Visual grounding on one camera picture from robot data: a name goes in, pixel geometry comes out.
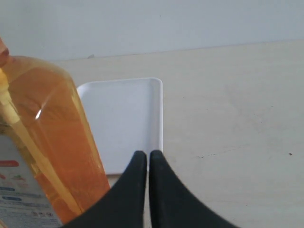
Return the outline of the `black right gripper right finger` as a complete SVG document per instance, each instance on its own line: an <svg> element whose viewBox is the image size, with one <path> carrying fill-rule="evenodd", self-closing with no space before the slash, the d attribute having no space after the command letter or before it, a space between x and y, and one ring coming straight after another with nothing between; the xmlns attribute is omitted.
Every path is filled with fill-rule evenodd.
<svg viewBox="0 0 304 228"><path fill-rule="evenodd" d="M199 201L159 150L150 153L149 203L153 228L236 227Z"/></svg>

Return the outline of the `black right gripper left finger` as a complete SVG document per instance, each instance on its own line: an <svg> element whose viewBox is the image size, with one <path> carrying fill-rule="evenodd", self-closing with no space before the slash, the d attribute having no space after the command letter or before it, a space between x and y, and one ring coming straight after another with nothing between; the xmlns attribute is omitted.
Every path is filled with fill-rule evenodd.
<svg viewBox="0 0 304 228"><path fill-rule="evenodd" d="M142 228L147 156L136 151L114 186L65 228Z"/></svg>

